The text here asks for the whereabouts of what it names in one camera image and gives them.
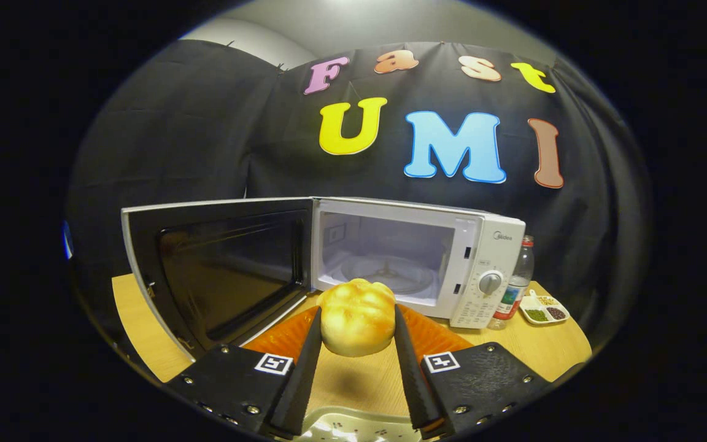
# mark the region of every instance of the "wooden table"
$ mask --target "wooden table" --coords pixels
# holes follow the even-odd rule
[[[160,327],[132,274],[113,277],[112,283],[118,313],[138,355],[160,381],[171,380],[191,364],[190,359]],[[549,294],[535,281],[528,288],[540,296]],[[315,305],[317,294],[309,296],[286,318]],[[434,320],[450,328],[448,320]],[[591,345],[572,318],[560,324],[532,325],[517,313],[504,330],[450,330],[474,345],[491,341],[503,345],[548,381],[591,357]],[[395,342],[375,355],[355,359],[334,355],[322,345],[307,412],[321,406],[409,416]]]

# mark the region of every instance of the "bottle label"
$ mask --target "bottle label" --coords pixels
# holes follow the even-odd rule
[[[527,288],[528,287],[514,287],[513,285],[509,285],[506,288],[506,293],[503,294],[498,308],[496,308],[493,318],[510,319],[514,315],[514,311],[517,310],[516,307],[520,305],[522,295]]]

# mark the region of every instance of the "microwave dial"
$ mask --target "microwave dial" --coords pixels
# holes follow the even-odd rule
[[[499,271],[488,271],[479,279],[479,290],[486,296],[496,291],[503,282],[503,275]]]

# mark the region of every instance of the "colorful letters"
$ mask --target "colorful letters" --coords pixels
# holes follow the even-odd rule
[[[415,68],[419,64],[413,58],[410,50],[393,50],[378,57],[379,64],[376,64],[376,73],[387,74],[397,70],[407,70]]]
[[[419,62],[410,50],[393,50],[377,58],[375,71],[386,74],[399,70],[415,68]],[[486,59],[464,55],[458,58],[465,75],[486,81],[497,82],[502,78],[495,65]],[[350,63],[346,56],[312,65],[311,81],[304,90],[305,95],[326,90],[329,81],[337,78],[342,66]],[[555,87],[544,83],[545,73],[535,69],[528,63],[512,63],[511,67],[518,69],[522,78],[532,87],[542,92],[555,93]],[[378,137],[381,122],[381,108],[387,99],[381,97],[365,98],[358,105],[363,109],[361,131],[353,138],[342,137],[342,118],[350,109],[349,103],[334,103],[320,110],[322,122],[318,144],[326,153],[332,155],[353,155],[367,149]],[[496,126],[500,123],[496,115],[483,112],[472,112],[466,115],[457,134],[444,123],[438,113],[432,111],[411,112],[405,115],[405,120],[413,126],[413,146],[411,162],[404,167],[404,173],[412,178],[431,178],[438,168],[432,164],[431,155],[435,153],[443,173],[451,178],[457,173],[461,163],[468,153],[468,166],[463,168],[463,176],[475,182],[491,182],[500,184],[506,181],[506,173],[500,168],[498,146],[496,143]],[[536,145],[539,150],[539,168],[534,173],[537,184],[548,188],[563,187],[558,159],[558,129],[552,124],[538,118],[529,118],[536,134]]]
[[[452,177],[468,152],[468,166],[463,169],[465,178],[494,184],[506,181],[506,173],[498,163],[496,126],[500,121],[496,115],[469,113],[457,134],[452,134],[435,112],[411,112],[405,115],[405,120],[413,124],[413,155],[404,169],[407,176],[435,176],[437,168],[430,163],[430,152],[435,152],[444,174]]]
[[[328,88],[329,84],[326,83],[326,78],[330,80],[337,78],[337,74],[340,73],[340,66],[345,66],[348,62],[350,62],[348,57],[342,56],[341,58],[318,63],[311,67],[312,76],[309,79],[309,86],[305,89],[305,95],[310,95],[313,92]]]
[[[544,83],[540,78],[545,76],[544,72],[534,69],[533,66],[528,63],[512,63],[511,67],[519,69],[522,74],[522,78],[524,78],[525,81],[527,81],[531,86],[536,87],[536,89],[544,90],[544,92],[547,93],[555,93],[555,87]]]
[[[486,79],[487,81],[499,81],[500,73],[494,70],[496,67],[489,60],[483,58],[475,58],[475,56],[463,55],[457,59],[463,65],[462,69],[465,75],[475,79]]]
[[[320,148],[332,155],[351,155],[367,149],[378,137],[378,125],[381,122],[381,107],[387,99],[381,97],[365,98],[359,101],[359,107],[364,109],[361,120],[361,131],[353,138],[343,138],[342,116],[350,109],[348,103],[334,103],[323,107],[320,115],[320,135],[318,144]]]

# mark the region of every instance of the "bread roll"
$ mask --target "bread roll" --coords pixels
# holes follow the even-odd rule
[[[371,355],[395,335],[395,294],[380,282],[352,279],[320,294],[317,305],[320,335],[332,353]]]

